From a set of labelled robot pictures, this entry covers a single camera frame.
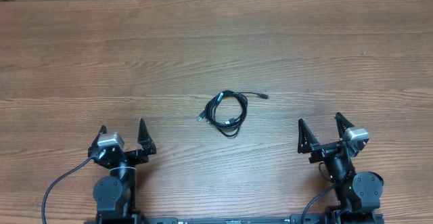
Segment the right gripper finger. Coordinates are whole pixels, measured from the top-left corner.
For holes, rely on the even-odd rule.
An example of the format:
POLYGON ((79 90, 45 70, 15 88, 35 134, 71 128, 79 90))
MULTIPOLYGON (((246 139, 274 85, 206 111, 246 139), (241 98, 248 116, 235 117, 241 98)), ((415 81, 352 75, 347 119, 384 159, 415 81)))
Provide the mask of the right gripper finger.
POLYGON ((343 138, 343 134, 348 128, 354 127, 354 125, 347 120, 340 112, 337 112, 335 115, 336 124, 338 128, 339 138, 343 138))
POLYGON ((298 120, 298 153, 306 154, 314 151, 314 148, 319 145, 317 138, 309 129, 305 121, 300 118, 298 120))

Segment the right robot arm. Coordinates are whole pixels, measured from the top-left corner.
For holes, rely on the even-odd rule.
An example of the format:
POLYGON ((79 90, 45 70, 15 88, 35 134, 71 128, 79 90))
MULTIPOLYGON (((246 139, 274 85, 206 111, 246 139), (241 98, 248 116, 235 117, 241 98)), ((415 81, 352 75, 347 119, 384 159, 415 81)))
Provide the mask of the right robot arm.
POLYGON ((383 178, 371 171, 356 172, 352 159, 367 145, 369 133, 357 127, 341 113, 335 115, 339 140, 321 144, 303 119, 298 120, 298 153, 309 154, 319 173, 331 185, 315 196, 298 218, 299 223, 383 223, 380 208, 383 178), (337 205, 328 206, 323 214, 308 214, 310 207, 334 191, 337 205))

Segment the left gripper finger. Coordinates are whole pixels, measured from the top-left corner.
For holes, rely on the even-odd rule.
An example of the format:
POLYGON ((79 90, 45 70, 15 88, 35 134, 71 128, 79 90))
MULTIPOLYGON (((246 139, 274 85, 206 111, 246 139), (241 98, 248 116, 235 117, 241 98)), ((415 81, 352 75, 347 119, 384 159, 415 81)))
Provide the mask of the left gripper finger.
POLYGON ((137 143, 141 145, 142 150, 145 152, 146 155, 156 154, 156 145, 153 142, 147 130, 143 118, 139 119, 139 131, 137 136, 137 143))
POLYGON ((106 126, 105 126, 105 125, 102 125, 101 128, 100 128, 100 130, 99 130, 99 133, 97 134, 96 138, 93 140, 93 143, 92 143, 91 145, 92 145, 92 146, 97 146, 97 142, 98 142, 98 140, 99 140, 99 137, 100 137, 101 135, 103 135, 103 134, 106 134, 106 133, 107 133, 106 126))

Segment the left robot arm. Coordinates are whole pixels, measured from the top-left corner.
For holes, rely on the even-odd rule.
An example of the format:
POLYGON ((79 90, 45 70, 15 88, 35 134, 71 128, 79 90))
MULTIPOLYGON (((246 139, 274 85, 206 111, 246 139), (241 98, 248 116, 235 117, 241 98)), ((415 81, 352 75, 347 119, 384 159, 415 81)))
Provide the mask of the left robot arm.
POLYGON ((144 119, 139 119, 137 143, 139 149, 125 151, 120 134, 108 133, 105 126, 88 149, 88 156, 95 164, 109 170, 94 185, 93 198, 97 203, 96 223, 147 223, 144 213, 136 209, 137 165, 149 162, 156 153, 144 119))

